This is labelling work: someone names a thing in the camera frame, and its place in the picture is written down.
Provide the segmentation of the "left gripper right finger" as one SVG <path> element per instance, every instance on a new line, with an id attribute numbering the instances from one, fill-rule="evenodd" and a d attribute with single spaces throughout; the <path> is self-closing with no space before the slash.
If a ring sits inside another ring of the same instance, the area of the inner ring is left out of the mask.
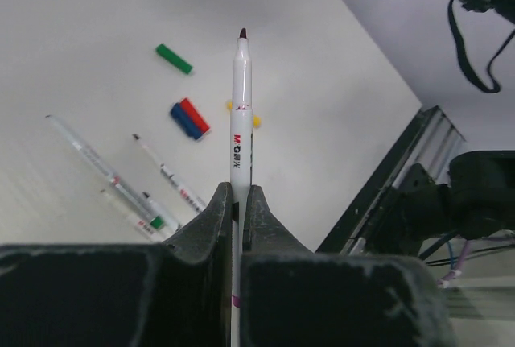
<path id="1" fill-rule="evenodd" d="M 245 227 L 241 345 L 456 345 L 443 295 L 418 259 L 313 253 L 256 185 Z"/>

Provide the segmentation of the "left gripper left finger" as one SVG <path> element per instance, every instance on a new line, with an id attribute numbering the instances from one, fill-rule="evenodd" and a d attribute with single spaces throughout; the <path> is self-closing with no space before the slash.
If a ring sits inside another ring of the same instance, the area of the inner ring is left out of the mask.
<path id="1" fill-rule="evenodd" d="M 164 242 L 1 248 L 4 346 L 228 346 L 231 186 Z"/>

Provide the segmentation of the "yellow marker pen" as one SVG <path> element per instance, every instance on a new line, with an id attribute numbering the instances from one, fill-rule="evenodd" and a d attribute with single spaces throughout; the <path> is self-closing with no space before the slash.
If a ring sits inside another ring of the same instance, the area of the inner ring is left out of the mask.
<path id="1" fill-rule="evenodd" d="M 144 221 L 135 211 L 129 208 L 117 196 L 107 191 L 106 189 L 100 190 L 100 194 L 104 200 L 113 206 L 122 217 L 130 223 L 143 237 L 151 242 L 162 242 L 163 236 L 156 229 L 153 229 L 149 223 Z"/>

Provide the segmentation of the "green marker pen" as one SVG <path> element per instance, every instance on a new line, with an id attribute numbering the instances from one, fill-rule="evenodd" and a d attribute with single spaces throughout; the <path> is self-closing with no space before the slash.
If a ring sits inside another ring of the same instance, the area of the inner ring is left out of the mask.
<path id="1" fill-rule="evenodd" d="M 173 233 L 181 229 L 182 225 L 175 218 L 175 216 L 169 213 L 160 203 L 158 203 L 148 192 L 142 192 L 144 198 L 152 207 L 152 209 L 163 219 L 166 225 L 171 229 Z"/>

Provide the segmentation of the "purple marker pen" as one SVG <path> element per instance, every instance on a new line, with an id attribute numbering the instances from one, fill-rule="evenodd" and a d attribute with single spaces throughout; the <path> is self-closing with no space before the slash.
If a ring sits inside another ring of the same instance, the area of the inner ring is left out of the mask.
<path id="1" fill-rule="evenodd" d="M 240 30 L 233 59 L 230 110 L 230 184 L 233 192 L 232 305 L 241 306 L 241 255 L 246 203 L 253 174 L 252 60 L 245 28 Z"/>

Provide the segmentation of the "yellow pen cap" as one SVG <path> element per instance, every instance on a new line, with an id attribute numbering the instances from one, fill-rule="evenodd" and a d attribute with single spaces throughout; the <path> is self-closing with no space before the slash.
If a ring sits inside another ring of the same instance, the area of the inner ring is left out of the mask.
<path id="1" fill-rule="evenodd" d="M 230 111 L 233 107 L 233 103 L 231 101 L 225 102 L 225 108 Z M 253 114 L 253 127 L 259 128 L 262 125 L 262 120 L 256 115 Z"/>

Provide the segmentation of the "green pen cap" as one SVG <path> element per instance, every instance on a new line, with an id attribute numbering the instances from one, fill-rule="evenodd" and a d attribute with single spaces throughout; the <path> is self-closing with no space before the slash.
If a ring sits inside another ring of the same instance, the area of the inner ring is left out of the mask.
<path id="1" fill-rule="evenodd" d="M 185 75 L 190 75 L 192 73 L 193 66 L 181 56 L 173 52 L 168 46 L 160 44 L 154 50 L 165 61 L 181 71 L 181 73 Z"/>

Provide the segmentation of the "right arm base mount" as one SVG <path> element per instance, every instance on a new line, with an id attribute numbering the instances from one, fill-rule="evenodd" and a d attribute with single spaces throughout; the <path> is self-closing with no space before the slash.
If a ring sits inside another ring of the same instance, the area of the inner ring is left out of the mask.
<path id="1" fill-rule="evenodd" d="M 400 249 L 416 256 L 429 238 L 475 240 L 514 228 L 513 151 L 470 151 L 449 164 L 448 181 L 405 194 L 398 209 L 404 225 Z"/>

